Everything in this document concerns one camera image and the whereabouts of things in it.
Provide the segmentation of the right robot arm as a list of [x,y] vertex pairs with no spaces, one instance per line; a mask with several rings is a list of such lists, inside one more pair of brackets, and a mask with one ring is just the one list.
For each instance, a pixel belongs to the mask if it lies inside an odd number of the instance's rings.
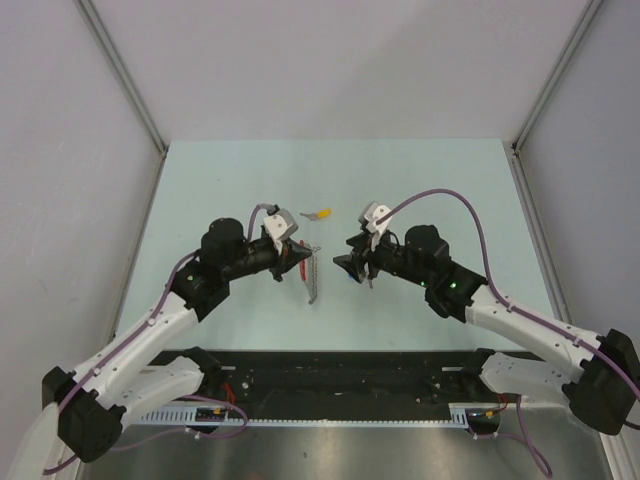
[[639,400],[639,357],[629,336],[616,329],[596,333],[525,309],[452,260],[433,225],[410,228],[403,243],[391,232],[366,230],[347,243],[350,252],[333,262],[356,282],[380,272],[406,280],[423,288],[440,317],[486,329],[533,354],[527,360],[477,350],[461,376],[469,399],[484,401],[494,392],[537,398],[568,408],[600,433],[620,433]]

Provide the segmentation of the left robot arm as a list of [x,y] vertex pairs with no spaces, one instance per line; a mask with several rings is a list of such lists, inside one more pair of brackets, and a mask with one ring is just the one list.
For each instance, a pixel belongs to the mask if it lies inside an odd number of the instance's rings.
[[135,415],[181,397],[207,400],[221,387],[219,365],[191,348],[165,370],[142,369],[172,339],[201,323],[230,294],[232,281],[267,271],[280,282],[312,255],[292,236],[298,225],[285,209],[273,209],[261,235],[249,239],[240,221],[213,221],[194,252],[172,269],[155,307],[121,337],[65,371],[56,366],[42,380],[42,404],[58,407],[57,437],[74,458],[90,463],[117,442]]

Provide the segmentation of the key with blue white tag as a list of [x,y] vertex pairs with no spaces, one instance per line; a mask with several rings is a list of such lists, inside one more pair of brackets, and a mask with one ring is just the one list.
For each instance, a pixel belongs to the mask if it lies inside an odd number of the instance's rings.
[[374,278],[367,269],[359,272],[349,272],[348,277],[359,285],[365,285],[370,290],[374,288]]

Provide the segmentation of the red handled keyring holder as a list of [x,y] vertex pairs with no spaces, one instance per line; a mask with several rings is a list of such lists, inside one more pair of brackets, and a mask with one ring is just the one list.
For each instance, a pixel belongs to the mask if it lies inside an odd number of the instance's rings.
[[306,247],[312,251],[312,255],[299,264],[301,278],[308,292],[308,304],[313,305],[319,296],[319,266],[317,253],[321,250],[319,246],[306,244]]

